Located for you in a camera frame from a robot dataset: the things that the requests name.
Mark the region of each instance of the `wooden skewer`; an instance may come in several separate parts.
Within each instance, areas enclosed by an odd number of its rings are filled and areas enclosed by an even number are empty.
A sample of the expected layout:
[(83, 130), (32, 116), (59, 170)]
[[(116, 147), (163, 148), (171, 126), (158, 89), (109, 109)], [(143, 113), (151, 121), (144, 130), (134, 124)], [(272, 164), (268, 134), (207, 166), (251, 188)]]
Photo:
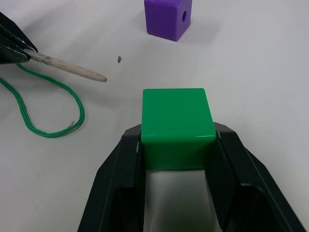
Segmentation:
[(102, 76), (101, 74), (98, 74), (94, 71), (79, 67), (77, 65), (74, 64), (70, 64), (67, 62), (64, 62), (62, 60), (59, 59), (55, 59), (52, 57), (48, 57), (45, 56), (43, 54), (37, 53), (35, 51), (31, 51), (28, 49), (24, 50), (33, 60), (38, 61), (40, 63), (44, 63), (47, 64), (49, 66), (53, 66), (55, 68), (67, 71), (69, 73), (73, 73), (91, 80), (95, 80), (95, 81), (102, 81), (102, 82), (106, 82), (107, 78), (105, 76)]

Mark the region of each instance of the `white table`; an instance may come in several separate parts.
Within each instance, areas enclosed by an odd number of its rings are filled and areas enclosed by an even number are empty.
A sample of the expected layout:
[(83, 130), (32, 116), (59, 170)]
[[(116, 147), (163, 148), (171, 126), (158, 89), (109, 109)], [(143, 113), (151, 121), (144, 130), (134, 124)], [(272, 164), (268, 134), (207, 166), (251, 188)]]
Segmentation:
[[(84, 103), (83, 126), (57, 139), (28, 131), (13, 95), (0, 86), (0, 231), (77, 231), (98, 168), (123, 132), (141, 122), (142, 90), (167, 87), (205, 88), (213, 120), (234, 129), (266, 165), (309, 230), (308, 8), (306, 0), (195, 0), (191, 26), (175, 43), (146, 33), (142, 0), (2, 1), (2, 12), (39, 51), (108, 82), (26, 64), (68, 84)], [(78, 119), (65, 91), (14, 65), (1, 65), (0, 73), (20, 91), (37, 127), (58, 131)], [(171, 183), (195, 188), (193, 197), (180, 189), (191, 211), (207, 192), (198, 187), (202, 172), (151, 178), (158, 203), (147, 206), (146, 231), (166, 231), (160, 197), (178, 188)], [(190, 225), (201, 217), (185, 228), (177, 203), (167, 226), (199, 231)], [(201, 205), (197, 212), (209, 212), (208, 202)]]

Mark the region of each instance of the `purple cube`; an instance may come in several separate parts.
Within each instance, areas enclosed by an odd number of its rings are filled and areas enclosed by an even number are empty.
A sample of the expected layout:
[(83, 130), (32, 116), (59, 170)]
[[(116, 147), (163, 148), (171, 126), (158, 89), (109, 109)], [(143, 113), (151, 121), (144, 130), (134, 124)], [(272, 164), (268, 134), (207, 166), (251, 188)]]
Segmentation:
[(192, 0), (144, 0), (147, 32), (177, 41), (189, 27)]

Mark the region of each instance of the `green block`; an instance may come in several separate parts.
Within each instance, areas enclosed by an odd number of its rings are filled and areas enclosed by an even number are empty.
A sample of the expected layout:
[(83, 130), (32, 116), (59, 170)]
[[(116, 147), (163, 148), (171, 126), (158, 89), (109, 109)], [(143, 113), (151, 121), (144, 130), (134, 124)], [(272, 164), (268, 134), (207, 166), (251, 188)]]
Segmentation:
[(148, 170), (203, 169), (215, 139), (204, 89), (144, 90), (141, 142)]

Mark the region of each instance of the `green rope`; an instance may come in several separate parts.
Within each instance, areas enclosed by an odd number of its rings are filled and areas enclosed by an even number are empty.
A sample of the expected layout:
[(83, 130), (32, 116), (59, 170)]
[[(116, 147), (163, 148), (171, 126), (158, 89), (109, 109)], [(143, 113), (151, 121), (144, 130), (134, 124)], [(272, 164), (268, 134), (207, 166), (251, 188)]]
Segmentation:
[(74, 97), (74, 99), (76, 100), (76, 102), (78, 104), (78, 107), (79, 107), (79, 119), (78, 119), (78, 121), (75, 124), (69, 126), (68, 128), (66, 128), (66, 129), (64, 129), (62, 131), (53, 132), (53, 133), (44, 132), (42, 130), (37, 129), (32, 124), (32, 122), (30, 120), (30, 117), (28, 115), (27, 108), (26, 108), (26, 105), (24, 103), (24, 100), (22, 99), (20, 94), (17, 92), (17, 90), (13, 86), (11, 86), (8, 82), (6, 82), (4, 79), (0, 78), (0, 83), (3, 84), (15, 96), (15, 98), (17, 100), (17, 103), (18, 103), (18, 106), (19, 106), (19, 109), (20, 109), (20, 113), (21, 113), (21, 115), (22, 115), (22, 117), (23, 117), (23, 119), (25, 121), (26, 126), (28, 127), (28, 129), (30, 131), (32, 131), (33, 133), (35, 133), (37, 135), (40, 135), (42, 137), (57, 138), (57, 137), (64, 136), (66, 134), (69, 134), (69, 133), (73, 132), (74, 130), (78, 129), (83, 124), (84, 119), (85, 119), (85, 110), (84, 110), (83, 103), (79, 99), (77, 94), (70, 87), (68, 87), (67, 85), (65, 85), (65, 84), (63, 84), (63, 83), (61, 83), (59, 81), (54, 80), (53, 78), (51, 78), (49, 76), (45, 76), (43, 74), (31, 71), (31, 70), (25, 68), (24, 66), (22, 66), (19, 63), (16, 64), (16, 65), (20, 69), (24, 70), (25, 72), (28, 72), (28, 73), (30, 73), (30, 74), (32, 74), (34, 76), (42, 78), (42, 79), (44, 79), (46, 81), (49, 81), (49, 82), (55, 84), (56, 86), (59, 86), (59, 87), (65, 89), (67, 92), (69, 92), (70, 95), (72, 95)]

